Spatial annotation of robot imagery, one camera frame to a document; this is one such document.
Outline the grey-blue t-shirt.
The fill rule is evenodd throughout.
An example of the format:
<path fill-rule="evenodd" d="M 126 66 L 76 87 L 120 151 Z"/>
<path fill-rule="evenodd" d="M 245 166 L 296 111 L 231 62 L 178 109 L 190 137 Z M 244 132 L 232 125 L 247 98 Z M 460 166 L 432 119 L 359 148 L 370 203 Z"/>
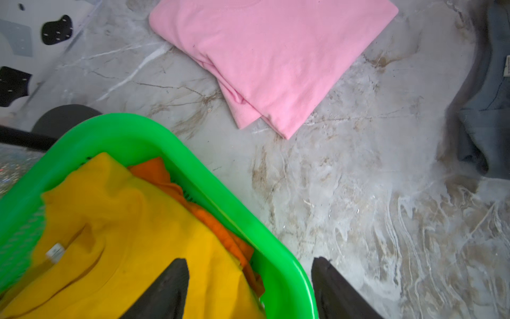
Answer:
<path fill-rule="evenodd" d="M 491 1 L 468 100 L 456 113 L 457 157 L 485 178 L 509 179 L 509 2 Z"/>

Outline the yellow t-shirt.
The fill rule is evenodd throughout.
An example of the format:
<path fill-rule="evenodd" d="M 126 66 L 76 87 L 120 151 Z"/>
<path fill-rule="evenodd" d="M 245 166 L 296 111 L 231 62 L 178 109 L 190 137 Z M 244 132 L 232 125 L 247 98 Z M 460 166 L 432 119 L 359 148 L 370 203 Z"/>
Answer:
<path fill-rule="evenodd" d="M 189 270 L 183 318 L 266 317 L 215 234 L 108 154 L 42 198 L 46 227 L 2 318 L 121 318 L 175 259 Z"/>

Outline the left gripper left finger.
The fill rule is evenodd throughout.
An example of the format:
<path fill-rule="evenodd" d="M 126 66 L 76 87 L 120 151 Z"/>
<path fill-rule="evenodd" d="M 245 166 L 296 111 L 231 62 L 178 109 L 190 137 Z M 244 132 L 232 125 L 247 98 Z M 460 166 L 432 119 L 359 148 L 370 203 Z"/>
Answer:
<path fill-rule="evenodd" d="M 189 286 L 185 259 L 175 259 L 121 318 L 183 318 Z"/>

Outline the orange t-shirt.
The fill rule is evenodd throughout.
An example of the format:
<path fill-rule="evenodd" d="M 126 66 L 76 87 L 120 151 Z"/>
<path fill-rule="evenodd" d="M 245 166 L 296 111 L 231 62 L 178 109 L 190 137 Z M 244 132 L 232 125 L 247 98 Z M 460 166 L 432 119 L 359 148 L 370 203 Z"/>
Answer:
<path fill-rule="evenodd" d="M 182 187 L 171 181 L 171 174 L 166 170 L 162 158 L 154 158 L 136 166 L 130 166 L 128 169 L 135 177 L 151 183 L 171 198 L 174 198 L 210 229 L 223 247 L 239 262 L 240 268 L 256 296 L 261 297 L 266 292 L 262 277 L 253 270 L 250 264 L 254 248 L 223 226 L 216 217 L 203 207 L 185 199 Z"/>

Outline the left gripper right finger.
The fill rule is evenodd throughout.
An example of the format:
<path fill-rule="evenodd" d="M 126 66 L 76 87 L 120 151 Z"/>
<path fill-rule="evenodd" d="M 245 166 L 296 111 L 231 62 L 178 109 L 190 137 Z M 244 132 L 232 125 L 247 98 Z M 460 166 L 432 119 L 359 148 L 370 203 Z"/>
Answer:
<path fill-rule="evenodd" d="M 313 260 L 311 275 L 320 319 L 382 319 L 326 258 Z"/>

